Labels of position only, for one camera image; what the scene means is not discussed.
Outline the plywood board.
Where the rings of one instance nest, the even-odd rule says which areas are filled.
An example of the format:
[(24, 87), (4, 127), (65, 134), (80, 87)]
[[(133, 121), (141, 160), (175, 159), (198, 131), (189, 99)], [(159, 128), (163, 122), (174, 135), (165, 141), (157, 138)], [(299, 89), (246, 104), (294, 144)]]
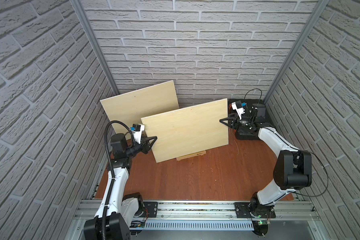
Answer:
[(131, 127), (141, 124), (142, 118), (179, 108), (173, 81), (135, 90), (101, 100), (110, 121), (120, 121)]
[(228, 100), (181, 108), (141, 118), (147, 136), (158, 139), (152, 147), (157, 163), (229, 144)]

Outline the wooden easel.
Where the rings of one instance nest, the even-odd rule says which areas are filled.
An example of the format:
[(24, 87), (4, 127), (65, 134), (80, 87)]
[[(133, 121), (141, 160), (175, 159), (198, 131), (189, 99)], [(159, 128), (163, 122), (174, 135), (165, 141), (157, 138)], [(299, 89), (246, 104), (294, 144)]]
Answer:
[(206, 154), (206, 151), (200, 151), (197, 153), (193, 153), (193, 154), (189, 154), (189, 155), (185, 155), (185, 156), (181, 156), (176, 158), (177, 161), (181, 161), (181, 160), (185, 160), (185, 159), (189, 159), (189, 158), (194, 158), (194, 157), (198, 157), (198, 156), (203, 156)]

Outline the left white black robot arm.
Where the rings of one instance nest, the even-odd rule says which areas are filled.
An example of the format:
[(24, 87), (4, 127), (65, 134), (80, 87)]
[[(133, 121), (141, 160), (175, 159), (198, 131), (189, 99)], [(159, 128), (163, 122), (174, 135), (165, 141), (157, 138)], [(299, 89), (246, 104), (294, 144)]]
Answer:
[(132, 167), (132, 158), (147, 154), (158, 138), (141, 136), (139, 143), (128, 145), (124, 134), (111, 137), (113, 159), (109, 161), (106, 191), (101, 205), (91, 220), (84, 225), (86, 240), (129, 240), (130, 226), (135, 214), (144, 212), (140, 193), (124, 195)]

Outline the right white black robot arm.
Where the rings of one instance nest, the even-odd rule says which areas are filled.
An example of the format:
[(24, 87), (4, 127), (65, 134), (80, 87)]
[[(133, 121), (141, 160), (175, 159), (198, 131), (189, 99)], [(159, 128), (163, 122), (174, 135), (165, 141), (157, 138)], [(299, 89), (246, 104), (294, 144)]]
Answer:
[(273, 179), (251, 198), (249, 209), (253, 214), (260, 209), (271, 209), (278, 200), (311, 185), (311, 153), (293, 146), (266, 121), (263, 104), (230, 103), (228, 117), (220, 119), (220, 123), (233, 129), (238, 140), (263, 141), (277, 157)]

